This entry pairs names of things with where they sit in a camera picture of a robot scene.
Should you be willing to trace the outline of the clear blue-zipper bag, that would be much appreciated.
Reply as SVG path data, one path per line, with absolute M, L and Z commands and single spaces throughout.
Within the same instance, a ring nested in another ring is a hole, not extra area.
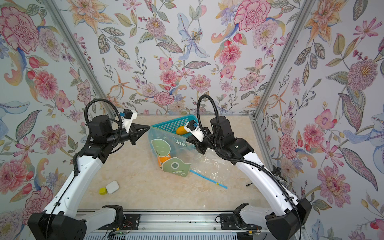
M 190 172 L 217 185 L 228 189 L 228 178 L 231 175 L 230 164 L 220 159 L 212 150 L 206 155 L 196 153 L 191 159 Z

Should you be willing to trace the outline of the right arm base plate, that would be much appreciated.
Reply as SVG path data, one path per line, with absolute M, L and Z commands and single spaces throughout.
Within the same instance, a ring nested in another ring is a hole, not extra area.
M 215 217 L 215 221 L 220 224 L 222 230 L 256 231 L 262 229 L 262 227 L 257 225 L 246 224 L 239 216 L 233 213 L 219 214 Z

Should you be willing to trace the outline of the green printed zip-top bag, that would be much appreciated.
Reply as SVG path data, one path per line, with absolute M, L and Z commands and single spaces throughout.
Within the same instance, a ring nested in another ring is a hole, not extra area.
M 188 143 L 185 137 L 153 127 L 149 130 L 148 139 L 156 160 L 157 156 L 171 156 L 162 168 L 159 167 L 164 173 L 183 178 L 188 176 L 191 159 L 197 153 L 194 145 Z

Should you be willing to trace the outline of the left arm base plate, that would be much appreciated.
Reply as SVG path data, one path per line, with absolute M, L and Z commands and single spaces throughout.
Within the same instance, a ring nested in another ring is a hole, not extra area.
M 124 214 L 124 217 L 119 218 L 116 222 L 112 224 L 105 225 L 99 230 L 117 230 L 117 231 L 132 231 L 138 230 L 140 223 L 141 215 L 140 214 Z

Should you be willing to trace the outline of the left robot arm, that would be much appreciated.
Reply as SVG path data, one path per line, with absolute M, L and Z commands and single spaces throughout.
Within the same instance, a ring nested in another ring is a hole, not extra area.
M 33 213 L 28 227 L 37 240 L 83 240 L 89 233 L 102 227 L 120 228 L 126 217 L 122 206 L 105 205 L 101 209 L 77 217 L 80 202 L 96 173 L 106 163 L 116 144 L 136 141 L 150 126 L 134 124 L 135 116 L 118 116 L 118 128 L 113 130 L 113 119 L 106 115 L 94 117 L 86 123 L 89 135 L 84 147 L 75 155 L 74 170 L 63 187 L 41 213 Z

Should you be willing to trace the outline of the yellow mango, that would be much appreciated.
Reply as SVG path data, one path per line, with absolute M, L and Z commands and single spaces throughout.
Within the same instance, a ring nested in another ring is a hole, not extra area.
M 176 129 L 176 134 L 179 136 L 186 136 L 189 132 L 185 129 L 185 127 L 178 127 Z

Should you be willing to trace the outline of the teal plastic basket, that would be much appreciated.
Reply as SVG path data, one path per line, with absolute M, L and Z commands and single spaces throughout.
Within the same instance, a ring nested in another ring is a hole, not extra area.
M 169 121 L 165 121 L 162 123 L 154 124 L 152 125 L 153 128 L 157 128 L 169 133 L 176 134 L 177 129 L 179 127 L 184 127 L 187 123 L 189 123 L 191 120 L 194 120 L 196 123 L 198 122 L 198 119 L 196 116 L 193 115 L 186 115 L 183 117 L 179 117 L 176 119 L 172 119 Z

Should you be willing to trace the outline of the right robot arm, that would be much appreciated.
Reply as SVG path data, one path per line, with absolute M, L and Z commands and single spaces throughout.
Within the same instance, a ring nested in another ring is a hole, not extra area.
M 289 240 L 296 233 L 301 234 L 312 209 L 309 201 L 299 199 L 283 186 L 251 145 L 235 137 L 226 117 L 213 118 L 211 126 L 211 129 L 202 128 L 198 122 L 189 121 L 184 127 L 191 134 L 188 143 L 202 155 L 211 149 L 221 159 L 230 161 L 251 180 L 271 207 L 262 210 L 248 203 L 240 205 L 233 211 L 236 225 L 266 228 L 277 240 Z

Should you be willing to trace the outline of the large orange mango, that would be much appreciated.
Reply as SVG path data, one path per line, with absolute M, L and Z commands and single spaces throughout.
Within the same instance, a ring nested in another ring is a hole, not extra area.
M 168 161 L 170 158 L 171 156 L 164 156 L 164 157 L 157 156 L 159 167 L 162 168 L 163 163 Z

